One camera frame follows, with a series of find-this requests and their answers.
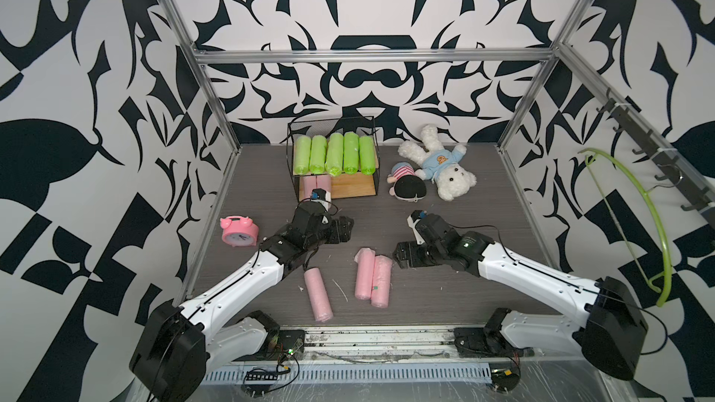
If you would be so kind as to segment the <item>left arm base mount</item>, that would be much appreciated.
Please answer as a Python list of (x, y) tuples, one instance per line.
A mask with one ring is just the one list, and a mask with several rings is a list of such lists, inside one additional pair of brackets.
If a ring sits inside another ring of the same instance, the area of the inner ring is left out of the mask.
[(248, 318), (252, 318), (261, 324), (266, 330), (267, 336), (257, 352), (252, 355), (234, 357), (233, 361), (268, 361), (278, 359), (282, 353), (288, 353), (290, 350), (297, 350), (299, 354), (305, 351), (306, 332), (304, 329), (282, 328), (271, 316), (268, 316), (268, 314), (262, 311), (249, 313), (245, 318), (240, 320), (240, 323), (243, 323)]

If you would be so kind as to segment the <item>small doll striped hat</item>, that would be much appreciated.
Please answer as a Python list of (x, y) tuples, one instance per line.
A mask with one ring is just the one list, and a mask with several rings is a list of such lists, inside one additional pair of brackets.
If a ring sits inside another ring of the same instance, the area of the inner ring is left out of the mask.
[(391, 169), (387, 183), (389, 195), (405, 202), (418, 202), (426, 196), (426, 184), (419, 178), (409, 162), (398, 162)]

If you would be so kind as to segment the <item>pink trash bag roll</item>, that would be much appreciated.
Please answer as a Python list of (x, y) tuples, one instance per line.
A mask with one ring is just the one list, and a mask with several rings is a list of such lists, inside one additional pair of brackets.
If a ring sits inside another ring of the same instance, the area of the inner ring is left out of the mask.
[(331, 320), (333, 309), (331, 309), (330, 299), (320, 270), (318, 268), (308, 269), (304, 273), (304, 279), (316, 322), (322, 323)]
[(377, 308), (389, 306), (393, 261), (384, 255), (375, 257), (372, 277), (371, 304)]
[(303, 176), (301, 178), (301, 199), (310, 198), (313, 191), (317, 188), (316, 176)]
[(357, 276), (355, 297), (360, 301), (372, 298), (372, 279), (374, 279), (375, 251), (370, 248), (360, 249), (355, 258)]
[(315, 189), (322, 189), (326, 193), (331, 193), (332, 185), (333, 185), (333, 182), (331, 181), (330, 175), (316, 176), (316, 184), (314, 186)]

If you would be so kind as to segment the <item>black wall hook rack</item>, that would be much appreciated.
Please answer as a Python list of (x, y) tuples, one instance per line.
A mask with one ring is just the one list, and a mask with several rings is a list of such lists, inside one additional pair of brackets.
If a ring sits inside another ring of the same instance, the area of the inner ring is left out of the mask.
[(605, 98), (599, 113), (607, 114), (616, 121), (615, 133), (625, 133), (635, 142), (635, 156), (648, 159), (657, 166), (660, 174), (655, 176), (655, 187), (675, 188), (686, 200), (686, 204), (681, 205), (683, 211), (696, 211), (714, 226), (712, 183), (696, 170), (684, 153), (656, 132), (632, 104), (620, 100), (620, 96), (614, 94), (610, 87), (605, 92)]

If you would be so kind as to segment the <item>green plastic hanger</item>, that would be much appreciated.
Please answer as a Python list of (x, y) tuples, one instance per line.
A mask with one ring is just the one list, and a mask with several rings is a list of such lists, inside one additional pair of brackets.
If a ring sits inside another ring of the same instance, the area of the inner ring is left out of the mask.
[[(610, 154), (607, 154), (607, 152), (597, 148), (585, 148), (579, 151), (579, 154), (583, 154), (585, 156), (585, 165), (587, 171), (590, 174), (594, 184), (596, 185), (596, 188), (600, 193), (601, 199), (606, 205), (609, 215), (611, 216), (612, 222), (616, 226), (616, 230), (618, 230), (618, 233), (620, 234), (622, 240), (627, 243), (627, 249), (629, 250), (633, 260), (635, 260), (646, 286), (648, 286), (651, 291), (655, 292), (658, 295), (657, 302), (655, 303), (655, 305), (658, 308), (663, 307), (668, 301), (668, 298), (670, 297), (672, 291), (673, 264), (670, 252), (670, 242), (668, 241), (668, 235), (665, 229), (665, 225), (661, 220), (660, 213), (655, 207), (655, 203), (650, 197), (650, 192), (644, 188), (644, 186), (636, 178), (636, 176), (623, 163), (621, 163), (613, 156), (610, 156)], [(596, 175), (591, 168), (591, 166), (597, 161), (598, 158), (603, 158), (607, 160), (614, 168), (619, 170), (629, 180), (631, 185), (638, 192), (646, 208), (648, 208), (650, 216), (655, 225), (655, 230), (657, 231), (659, 249), (661, 251), (662, 256), (662, 271), (659, 274), (654, 275), (653, 277), (648, 277), (644, 272), (644, 268), (642, 268), (632, 247), (629, 245), (629, 240), (627, 240), (625, 231), (620, 224), (620, 221), (618, 221), (616, 213), (614, 212), (611, 204), (609, 203), (605, 195), (605, 192), (603, 191), (603, 188), (601, 187), (601, 184), (598, 182)]]

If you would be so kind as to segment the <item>black round floor plug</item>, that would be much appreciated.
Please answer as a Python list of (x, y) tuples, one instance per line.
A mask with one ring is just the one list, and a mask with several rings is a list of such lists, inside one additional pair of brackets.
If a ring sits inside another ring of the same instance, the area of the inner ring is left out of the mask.
[(519, 367), (494, 368), (491, 370), (493, 391), (500, 394), (511, 393), (521, 382), (521, 370)]

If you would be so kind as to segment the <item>green trash bag roll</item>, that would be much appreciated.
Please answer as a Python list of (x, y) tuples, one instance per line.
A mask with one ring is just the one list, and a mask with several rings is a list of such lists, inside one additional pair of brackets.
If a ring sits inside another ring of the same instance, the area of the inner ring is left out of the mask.
[(372, 136), (359, 138), (359, 165), (360, 172), (372, 176), (376, 171), (376, 153)]
[(328, 139), (325, 171), (332, 177), (343, 173), (344, 136), (335, 132)]
[(310, 173), (310, 156), (311, 156), (312, 139), (308, 136), (299, 136), (293, 149), (293, 174), (296, 176), (304, 176)]
[(359, 171), (359, 135), (352, 131), (344, 134), (343, 170), (346, 174)]
[(316, 135), (312, 138), (309, 158), (309, 171), (312, 175), (325, 173), (327, 147), (328, 141), (324, 136)]

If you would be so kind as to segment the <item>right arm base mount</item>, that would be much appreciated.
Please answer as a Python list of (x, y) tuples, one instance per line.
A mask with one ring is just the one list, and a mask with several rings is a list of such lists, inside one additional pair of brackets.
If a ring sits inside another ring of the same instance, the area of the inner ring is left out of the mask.
[(497, 308), (484, 327), (454, 329), (454, 346), (459, 357), (532, 357), (533, 348), (517, 348), (510, 344), (501, 329), (508, 315), (513, 311)]

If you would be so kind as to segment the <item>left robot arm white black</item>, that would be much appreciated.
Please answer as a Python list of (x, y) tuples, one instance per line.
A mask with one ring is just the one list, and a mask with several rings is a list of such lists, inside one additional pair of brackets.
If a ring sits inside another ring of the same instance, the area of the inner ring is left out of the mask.
[(151, 401), (186, 401), (205, 377), (258, 353), (279, 325), (260, 311), (231, 319), (303, 267), (324, 244), (350, 240), (355, 222), (325, 199), (300, 202), (292, 221), (266, 238), (238, 270), (199, 296), (166, 301), (148, 316), (130, 370)]

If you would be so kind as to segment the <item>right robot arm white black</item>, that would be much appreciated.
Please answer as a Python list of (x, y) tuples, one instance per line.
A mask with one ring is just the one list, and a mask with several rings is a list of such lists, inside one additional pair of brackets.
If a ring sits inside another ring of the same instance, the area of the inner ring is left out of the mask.
[(458, 349), (510, 358), (526, 349), (582, 355), (606, 375), (634, 379), (648, 325), (626, 284), (555, 270), (511, 251), (476, 226), (460, 232), (437, 214), (415, 210), (408, 225), (414, 239), (398, 243), (393, 252), (400, 268), (447, 265), (513, 288), (554, 311), (543, 316), (498, 308), (476, 333), (456, 337)]

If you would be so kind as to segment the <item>white teddy bear blue shirt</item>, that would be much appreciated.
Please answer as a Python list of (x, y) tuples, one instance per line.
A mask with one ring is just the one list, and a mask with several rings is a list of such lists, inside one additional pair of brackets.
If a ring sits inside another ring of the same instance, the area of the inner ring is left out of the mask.
[(438, 128), (432, 124), (422, 127), (421, 141), (422, 144), (404, 141), (398, 147), (398, 154), (417, 165), (416, 176), (433, 182), (442, 200), (454, 201), (477, 185), (476, 175), (460, 165), (467, 153), (465, 145), (458, 144), (452, 150), (445, 148)]

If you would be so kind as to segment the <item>pink plastic toy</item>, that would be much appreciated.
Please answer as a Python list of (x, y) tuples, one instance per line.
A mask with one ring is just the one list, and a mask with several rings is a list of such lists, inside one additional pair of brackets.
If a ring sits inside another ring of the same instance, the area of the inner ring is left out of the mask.
[(229, 216), (220, 219), (222, 240), (231, 247), (255, 247), (259, 227), (249, 217)]

